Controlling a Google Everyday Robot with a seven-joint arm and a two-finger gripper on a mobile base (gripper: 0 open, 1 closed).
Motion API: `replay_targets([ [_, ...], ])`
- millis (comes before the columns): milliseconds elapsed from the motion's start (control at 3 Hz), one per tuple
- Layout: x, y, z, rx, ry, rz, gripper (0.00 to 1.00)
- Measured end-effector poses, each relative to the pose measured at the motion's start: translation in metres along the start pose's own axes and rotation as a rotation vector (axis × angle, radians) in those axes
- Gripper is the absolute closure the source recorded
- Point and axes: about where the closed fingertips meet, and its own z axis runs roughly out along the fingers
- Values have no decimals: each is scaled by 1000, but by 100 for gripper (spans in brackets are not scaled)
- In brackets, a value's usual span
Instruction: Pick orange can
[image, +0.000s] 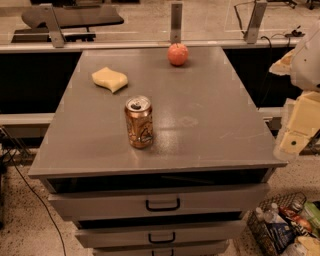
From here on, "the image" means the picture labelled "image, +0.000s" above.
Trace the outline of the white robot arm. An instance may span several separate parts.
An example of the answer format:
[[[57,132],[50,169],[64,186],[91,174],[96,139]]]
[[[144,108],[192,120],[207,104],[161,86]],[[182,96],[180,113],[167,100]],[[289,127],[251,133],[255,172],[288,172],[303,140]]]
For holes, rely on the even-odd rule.
[[[273,154],[283,161],[295,159],[320,130],[320,20],[306,32],[295,48],[269,68],[275,75],[289,75],[302,90],[283,107],[281,128]]]

